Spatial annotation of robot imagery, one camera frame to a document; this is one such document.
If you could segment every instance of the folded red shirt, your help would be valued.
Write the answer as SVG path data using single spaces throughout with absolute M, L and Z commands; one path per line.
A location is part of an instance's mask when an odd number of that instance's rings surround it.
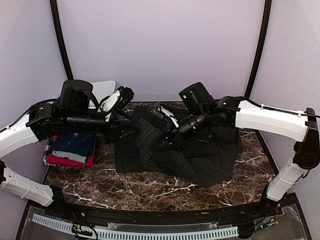
M 65 166 L 73 166 L 73 167 L 91 167 L 94 164 L 94 154 L 88 157 L 86 163 L 81 163 L 77 161 L 72 161 L 66 158 L 60 158 L 53 156 L 51 154 L 46 158 L 46 162 L 48 164 L 59 164 Z

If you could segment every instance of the white cable track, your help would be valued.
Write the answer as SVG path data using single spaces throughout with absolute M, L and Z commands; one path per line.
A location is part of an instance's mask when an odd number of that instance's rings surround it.
M 48 216 L 34 214 L 32 221 L 34 223 L 46 226 L 48 228 L 66 233 L 71 232 L 72 223 L 65 220 L 57 220 Z M 93 232 L 89 227 L 83 226 L 83 230 Z M 144 233 L 144 232 L 124 232 L 112 231 L 107 229 L 95 228 L 99 240 L 217 240 L 238 236 L 238 227 L 228 227 L 223 229 L 180 232 L 180 233 Z

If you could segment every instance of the white cable tie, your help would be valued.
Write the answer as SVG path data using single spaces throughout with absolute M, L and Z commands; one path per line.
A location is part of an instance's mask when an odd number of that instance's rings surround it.
M 23 199 L 30 192 L 30 189 L 31 189 L 30 179 L 29 178 L 27 179 L 28 179 L 28 191 L 26 191 L 25 194 L 21 196 L 21 199 Z

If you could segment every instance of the camera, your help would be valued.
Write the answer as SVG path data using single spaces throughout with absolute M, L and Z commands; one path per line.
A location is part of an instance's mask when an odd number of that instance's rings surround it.
M 66 80 L 59 98 L 59 110 L 63 113 L 86 113 L 90 100 L 98 109 L 99 104 L 92 93 L 93 89 L 94 86 L 87 81 Z
M 194 83 L 179 92 L 179 96 L 190 112 L 209 114 L 216 101 L 201 82 Z

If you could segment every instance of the black frame pole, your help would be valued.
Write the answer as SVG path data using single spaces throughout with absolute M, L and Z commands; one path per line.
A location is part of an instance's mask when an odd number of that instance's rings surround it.
M 263 10 L 259 40 L 258 40 L 258 44 L 256 47 L 256 52 L 255 52 L 255 56 L 254 56 L 254 60 L 253 60 L 253 65 L 252 65 L 249 81 L 246 86 L 246 90 L 245 90 L 245 94 L 244 94 L 244 96 L 247 98 L 250 98 L 252 89 L 254 87 L 255 80 L 257 77 L 257 73 L 258 73 L 258 69 L 259 69 L 261 56 L 262 56 L 262 52 L 264 50 L 267 29 L 268 29 L 268 23 L 269 23 L 269 17 L 270 17 L 270 12 L 271 12 L 271 3 L 272 3 L 272 0 L 265 0 L 265 2 L 264 2 L 264 10 Z
M 55 35 L 58 41 L 65 74 L 68 80 L 74 80 L 74 75 L 72 73 L 72 69 L 70 66 L 67 49 L 65 45 L 65 40 L 62 33 L 57 0 L 50 0 L 50 6 L 51 6 L 52 19 L 53 19 L 53 24 L 55 29 Z

